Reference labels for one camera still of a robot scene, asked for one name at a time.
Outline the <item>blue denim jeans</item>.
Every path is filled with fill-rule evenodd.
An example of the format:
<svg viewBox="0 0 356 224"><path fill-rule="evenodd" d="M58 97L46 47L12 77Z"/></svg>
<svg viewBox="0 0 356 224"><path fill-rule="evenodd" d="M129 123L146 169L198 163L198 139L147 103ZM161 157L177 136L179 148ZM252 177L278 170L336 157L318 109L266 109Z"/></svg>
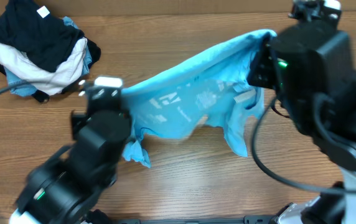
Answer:
<svg viewBox="0 0 356 224"><path fill-rule="evenodd" d="M72 84L66 86L60 93L65 93L66 91L69 91L72 88L72 86L73 86L73 84L75 82L73 82ZM15 88L15 87L22 86L22 85L33 85L35 83L36 83L35 80L33 80L33 81L21 80L19 83L15 83L14 85L8 85L8 86L11 87L11 88Z"/></svg>

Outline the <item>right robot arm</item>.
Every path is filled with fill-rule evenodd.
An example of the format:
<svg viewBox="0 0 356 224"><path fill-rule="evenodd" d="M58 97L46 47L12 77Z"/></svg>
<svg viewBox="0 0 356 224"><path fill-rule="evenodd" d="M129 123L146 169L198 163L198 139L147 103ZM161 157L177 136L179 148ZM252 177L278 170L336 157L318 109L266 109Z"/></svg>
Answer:
<svg viewBox="0 0 356 224"><path fill-rule="evenodd" d="M248 83L275 91L270 101L342 172L329 188L286 179L254 157L278 182L318 192L309 205L287 206L274 223L356 223L356 68L348 33L333 22L300 22L277 36L262 37Z"/></svg>

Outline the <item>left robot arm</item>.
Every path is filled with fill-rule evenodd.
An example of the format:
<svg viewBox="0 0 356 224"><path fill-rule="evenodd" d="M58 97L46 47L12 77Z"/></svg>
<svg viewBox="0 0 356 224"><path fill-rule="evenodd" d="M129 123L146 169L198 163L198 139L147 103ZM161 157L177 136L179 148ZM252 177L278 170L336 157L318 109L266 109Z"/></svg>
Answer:
<svg viewBox="0 0 356 224"><path fill-rule="evenodd" d="M121 107L121 86L86 84L87 110L70 114L72 145L62 146L32 170L9 223L81 223L116 181L131 135Z"/></svg>

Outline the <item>black garment on pile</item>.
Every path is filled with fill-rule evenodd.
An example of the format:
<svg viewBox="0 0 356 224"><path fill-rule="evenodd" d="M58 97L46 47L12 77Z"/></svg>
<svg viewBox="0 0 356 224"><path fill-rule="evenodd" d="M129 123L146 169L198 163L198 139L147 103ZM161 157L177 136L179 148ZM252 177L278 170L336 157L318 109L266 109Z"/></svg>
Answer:
<svg viewBox="0 0 356 224"><path fill-rule="evenodd" d="M55 72L84 32L51 14L41 16L33 0L9 0L0 16L0 43L25 52L39 68Z"/></svg>

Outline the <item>black garment under pile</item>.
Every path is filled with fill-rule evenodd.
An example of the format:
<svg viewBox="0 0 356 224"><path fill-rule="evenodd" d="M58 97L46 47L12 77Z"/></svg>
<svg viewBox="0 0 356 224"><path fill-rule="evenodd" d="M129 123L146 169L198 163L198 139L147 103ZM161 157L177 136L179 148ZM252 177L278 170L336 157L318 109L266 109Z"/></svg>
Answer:
<svg viewBox="0 0 356 224"><path fill-rule="evenodd" d="M87 46L85 50L86 53L83 60L82 76L89 74L92 65L99 61L101 57L101 49L99 48L99 46L96 45L96 43L94 43L90 39L88 39L87 41ZM1 64L0 73L2 73L6 77L8 85L14 85L15 83L19 83L21 81L19 77L8 71ZM49 101L50 98L48 94L38 90L33 85L22 85L15 88L11 88L11 93L21 97L31 96L39 103L46 103Z"/></svg>

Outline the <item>cream white garment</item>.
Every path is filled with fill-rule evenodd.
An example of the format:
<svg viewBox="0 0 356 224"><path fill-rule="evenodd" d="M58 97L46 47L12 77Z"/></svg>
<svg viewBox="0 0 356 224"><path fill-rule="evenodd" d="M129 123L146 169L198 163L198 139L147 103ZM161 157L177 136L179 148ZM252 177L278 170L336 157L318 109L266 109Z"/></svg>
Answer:
<svg viewBox="0 0 356 224"><path fill-rule="evenodd" d="M35 80L33 86L36 89L48 95L55 95L81 77L86 46L87 39L79 39L68 59L57 65L55 72L48 72L31 62L24 52L0 43L0 64L5 72L9 76L13 75L16 80Z"/></svg>

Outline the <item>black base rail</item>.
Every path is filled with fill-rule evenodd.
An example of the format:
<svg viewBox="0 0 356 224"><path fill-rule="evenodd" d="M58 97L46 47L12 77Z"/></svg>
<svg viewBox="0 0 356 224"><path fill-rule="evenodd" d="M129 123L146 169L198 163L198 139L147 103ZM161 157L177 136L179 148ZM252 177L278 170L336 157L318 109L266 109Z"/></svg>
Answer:
<svg viewBox="0 0 356 224"><path fill-rule="evenodd" d="M205 218L205 219L112 219L100 210L90 212L82 224L278 224L277 215L245 215L242 218Z"/></svg>

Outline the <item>light blue printed t-shirt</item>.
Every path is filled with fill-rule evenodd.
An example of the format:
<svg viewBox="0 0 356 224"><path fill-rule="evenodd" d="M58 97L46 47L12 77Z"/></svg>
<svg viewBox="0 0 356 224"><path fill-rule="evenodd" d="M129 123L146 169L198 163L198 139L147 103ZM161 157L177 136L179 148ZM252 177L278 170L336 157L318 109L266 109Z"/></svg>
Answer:
<svg viewBox="0 0 356 224"><path fill-rule="evenodd" d="M250 64L263 41L274 37L273 30L254 30L123 89L123 106L133 119L123 158L151 167L141 145L145 135L182 140L200 123L222 128L231 150L246 157L246 121L264 111L264 89L247 82Z"/></svg>

